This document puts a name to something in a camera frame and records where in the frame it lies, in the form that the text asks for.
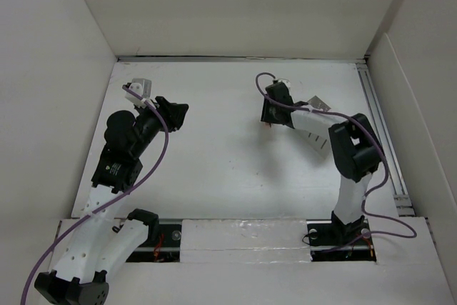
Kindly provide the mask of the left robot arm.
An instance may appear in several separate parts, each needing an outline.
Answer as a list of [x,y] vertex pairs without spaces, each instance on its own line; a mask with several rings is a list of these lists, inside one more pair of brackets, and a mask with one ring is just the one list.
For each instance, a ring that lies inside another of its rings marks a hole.
[[126,197],[151,176],[139,176],[141,155],[158,133],[182,127],[189,106],[162,96],[133,102],[137,114],[121,110],[108,117],[84,215],[66,231],[70,241],[60,260],[34,282],[50,304],[104,304],[110,280],[134,250],[160,239],[159,217],[147,210],[134,209],[116,233],[112,228]]

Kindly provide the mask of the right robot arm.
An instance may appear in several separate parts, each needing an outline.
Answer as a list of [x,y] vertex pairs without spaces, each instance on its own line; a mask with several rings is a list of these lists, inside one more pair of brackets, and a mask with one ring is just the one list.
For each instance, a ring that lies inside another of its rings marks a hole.
[[363,230],[365,193],[382,162],[383,150],[364,114],[348,116],[323,111],[307,102],[295,103],[287,84],[274,80],[264,93],[261,120],[315,134],[329,144],[340,174],[338,200],[331,220],[322,226],[308,225],[311,246],[342,246]]

